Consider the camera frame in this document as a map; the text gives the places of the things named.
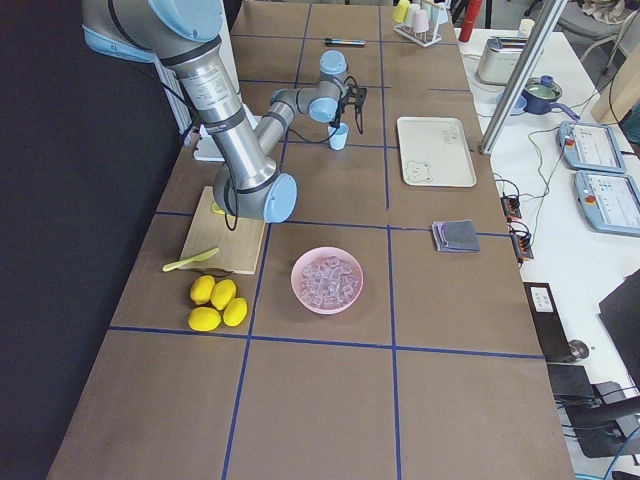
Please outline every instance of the pot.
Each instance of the pot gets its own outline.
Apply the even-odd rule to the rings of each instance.
[[[556,102],[562,96],[562,88],[553,81],[553,77],[550,75],[530,78],[524,86],[522,96],[527,99],[527,105],[524,108],[525,112],[544,115],[554,108],[559,108],[569,115],[572,120],[580,120],[580,116],[577,113],[565,104]]]

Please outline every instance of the marker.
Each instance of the marker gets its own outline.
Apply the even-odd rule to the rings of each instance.
[[[364,47],[367,42],[364,40],[344,40],[342,38],[325,38],[324,44],[326,47],[332,47],[334,45],[340,45],[342,47]]]

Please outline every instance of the brown table surface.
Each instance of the brown table surface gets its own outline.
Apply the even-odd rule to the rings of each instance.
[[[423,49],[392,31],[391,7],[245,2],[232,31],[244,101],[315,83],[324,37],[349,49],[369,89],[347,148],[289,134],[272,156],[298,182],[269,225],[255,275],[235,275],[250,318],[189,329],[197,274],[177,258],[218,168],[184,149],[49,473],[58,479],[570,479],[569,455],[489,158],[472,188],[409,187],[399,116],[462,120],[481,138],[453,28]],[[293,128],[308,138],[326,125]],[[473,220],[480,252],[435,251],[434,220]],[[295,260],[343,248],[364,270],[358,301],[316,315],[293,295]]]

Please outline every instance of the white tray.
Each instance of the white tray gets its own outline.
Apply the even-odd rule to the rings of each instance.
[[[402,177],[409,185],[473,187],[476,173],[457,118],[398,118]]]

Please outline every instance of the red bottle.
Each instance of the red bottle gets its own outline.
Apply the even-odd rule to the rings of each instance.
[[[460,36],[458,40],[461,42],[468,42],[473,31],[473,26],[476,23],[476,18],[480,13],[482,7],[482,0],[469,0],[467,5],[467,11],[464,14],[464,20],[462,21],[462,28],[460,29]]]

